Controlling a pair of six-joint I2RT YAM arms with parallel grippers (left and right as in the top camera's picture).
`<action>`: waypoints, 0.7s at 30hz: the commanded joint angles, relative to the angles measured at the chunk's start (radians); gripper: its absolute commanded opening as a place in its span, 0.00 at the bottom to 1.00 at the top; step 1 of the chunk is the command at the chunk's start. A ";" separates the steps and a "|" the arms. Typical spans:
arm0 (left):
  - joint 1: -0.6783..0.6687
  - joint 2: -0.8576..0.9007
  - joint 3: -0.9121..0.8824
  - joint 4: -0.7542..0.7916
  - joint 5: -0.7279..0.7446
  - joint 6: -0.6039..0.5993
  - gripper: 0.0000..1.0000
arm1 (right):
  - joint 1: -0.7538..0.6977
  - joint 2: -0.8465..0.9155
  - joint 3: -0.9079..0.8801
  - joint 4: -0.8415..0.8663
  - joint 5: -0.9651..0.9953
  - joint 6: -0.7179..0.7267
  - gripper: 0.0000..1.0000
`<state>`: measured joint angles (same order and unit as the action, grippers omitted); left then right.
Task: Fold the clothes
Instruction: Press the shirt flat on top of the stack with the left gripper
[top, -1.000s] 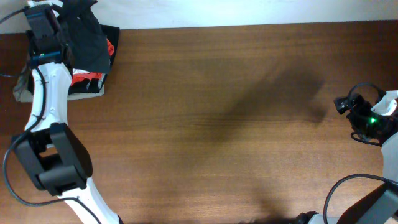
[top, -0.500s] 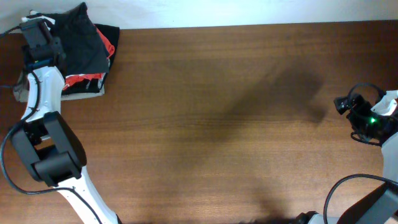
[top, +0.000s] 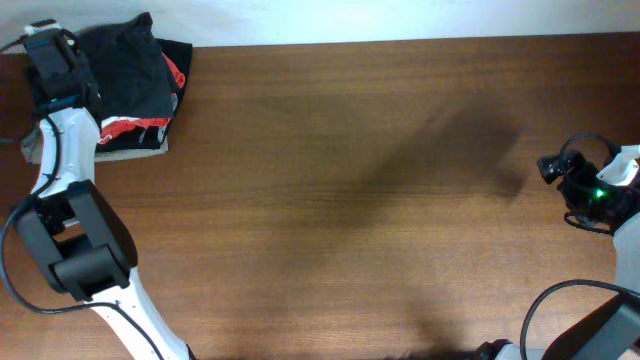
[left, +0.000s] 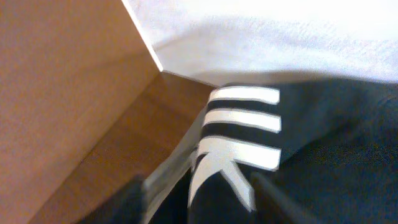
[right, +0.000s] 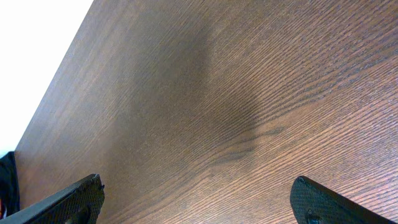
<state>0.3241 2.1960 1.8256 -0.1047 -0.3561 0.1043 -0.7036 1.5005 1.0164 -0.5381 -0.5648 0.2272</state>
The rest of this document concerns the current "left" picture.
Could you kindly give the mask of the dark green t-shirt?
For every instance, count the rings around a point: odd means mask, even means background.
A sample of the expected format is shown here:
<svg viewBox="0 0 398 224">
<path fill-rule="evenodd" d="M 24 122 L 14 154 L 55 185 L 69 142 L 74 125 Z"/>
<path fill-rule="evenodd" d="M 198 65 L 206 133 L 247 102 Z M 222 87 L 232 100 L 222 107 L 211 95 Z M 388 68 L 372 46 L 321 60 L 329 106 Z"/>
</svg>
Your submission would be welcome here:
<svg viewBox="0 0 398 224">
<path fill-rule="evenodd" d="M 171 155 L 82 223 L 396 223 L 397 85 L 213 90 Z"/>
</svg>

